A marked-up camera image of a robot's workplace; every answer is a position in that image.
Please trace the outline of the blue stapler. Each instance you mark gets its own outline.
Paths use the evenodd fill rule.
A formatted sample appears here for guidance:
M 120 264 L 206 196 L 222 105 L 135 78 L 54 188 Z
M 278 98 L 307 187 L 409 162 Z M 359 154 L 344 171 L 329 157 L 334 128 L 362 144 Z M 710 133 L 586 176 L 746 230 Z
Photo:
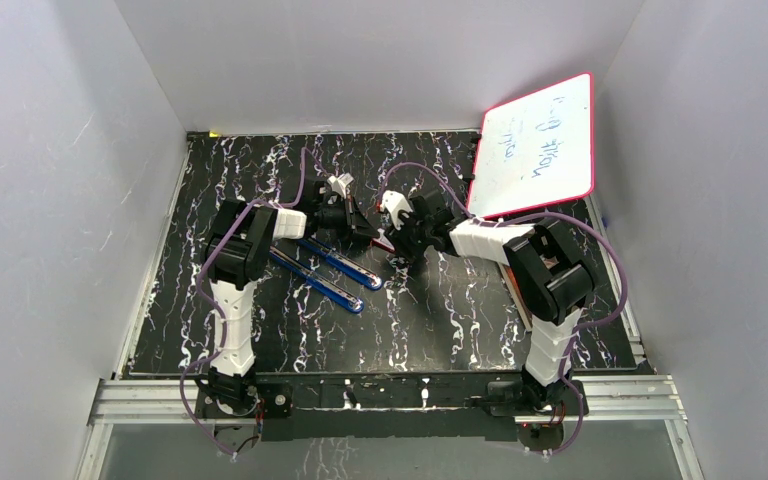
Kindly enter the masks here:
M 377 291 L 383 287 L 383 280 L 379 275 L 355 262 L 351 258 L 339 253 L 335 248 L 315 238 L 299 239 L 296 243 L 321 257 L 328 265 L 344 273 L 365 288 L 371 291 Z
M 270 248 L 270 257 L 279 265 L 305 279 L 305 282 L 350 313 L 358 314 L 364 309 L 359 297 L 325 279 L 310 267 L 291 258 L 277 247 Z

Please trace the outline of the red white staple box sleeve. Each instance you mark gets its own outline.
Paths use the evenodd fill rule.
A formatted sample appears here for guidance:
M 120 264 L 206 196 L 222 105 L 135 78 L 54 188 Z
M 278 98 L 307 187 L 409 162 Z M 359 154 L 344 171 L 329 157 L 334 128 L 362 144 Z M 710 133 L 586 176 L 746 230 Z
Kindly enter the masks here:
M 395 247 L 385 237 L 375 238 L 371 241 L 371 243 L 373 246 L 380 248 L 388 253 L 395 252 Z

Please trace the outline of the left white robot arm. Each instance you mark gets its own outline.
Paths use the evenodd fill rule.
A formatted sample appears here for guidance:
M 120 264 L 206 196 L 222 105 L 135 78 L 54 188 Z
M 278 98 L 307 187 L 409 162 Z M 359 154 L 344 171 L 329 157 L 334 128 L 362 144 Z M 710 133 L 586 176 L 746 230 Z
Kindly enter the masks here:
M 348 312 L 359 313 L 364 308 L 361 298 L 289 257 L 275 247 L 276 241 L 295 241 L 369 290 L 383 285 L 377 274 L 316 239 L 320 230 L 350 241 L 371 241 L 378 236 L 350 194 L 329 192 L 321 181 L 303 187 L 290 203 L 257 199 L 225 200 L 220 205 L 197 276 L 199 284 L 210 287 L 204 296 L 215 312 L 217 337 L 207 373 L 196 383 L 205 394 L 220 395 L 220 403 L 235 416 L 250 414 L 259 400 L 250 375 L 255 364 L 252 309 L 268 260 L 301 276 Z

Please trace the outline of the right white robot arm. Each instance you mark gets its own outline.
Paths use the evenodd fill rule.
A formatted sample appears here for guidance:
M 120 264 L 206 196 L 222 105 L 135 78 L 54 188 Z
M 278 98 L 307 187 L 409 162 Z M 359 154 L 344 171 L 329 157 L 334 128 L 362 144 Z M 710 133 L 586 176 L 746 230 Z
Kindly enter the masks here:
M 432 247 L 508 267 L 532 318 L 524 403 L 537 414 L 550 413 L 563 399 L 559 381 L 571 368 L 565 349 L 597 283 L 569 228 L 552 217 L 506 226 L 468 219 L 440 193 L 407 198 L 386 190 L 379 209 L 390 217 L 384 236 L 398 257 L 414 262 Z

